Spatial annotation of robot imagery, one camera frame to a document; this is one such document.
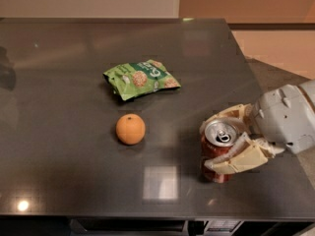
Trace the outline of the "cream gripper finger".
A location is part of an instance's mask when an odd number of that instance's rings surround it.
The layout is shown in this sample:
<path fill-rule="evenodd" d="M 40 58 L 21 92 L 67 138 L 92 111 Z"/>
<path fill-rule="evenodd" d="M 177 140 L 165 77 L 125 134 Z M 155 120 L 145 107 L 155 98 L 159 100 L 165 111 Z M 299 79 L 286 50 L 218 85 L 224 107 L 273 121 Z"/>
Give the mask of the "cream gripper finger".
<path fill-rule="evenodd" d="M 284 152 L 284 148 L 269 143 L 265 138 L 252 140 L 244 132 L 227 153 L 207 159 L 206 168 L 218 174 L 235 174 L 257 168 Z"/>
<path fill-rule="evenodd" d="M 215 123 L 216 135 L 224 135 L 231 129 L 234 129 L 237 134 L 244 132 L 251 134 L 250 114 L 252 109 L 252 104 L 237 104 L 228 107 L 204 121 L 199 128 L 199 132 L 200 134 L 205 133 L 207 125 Z"/>

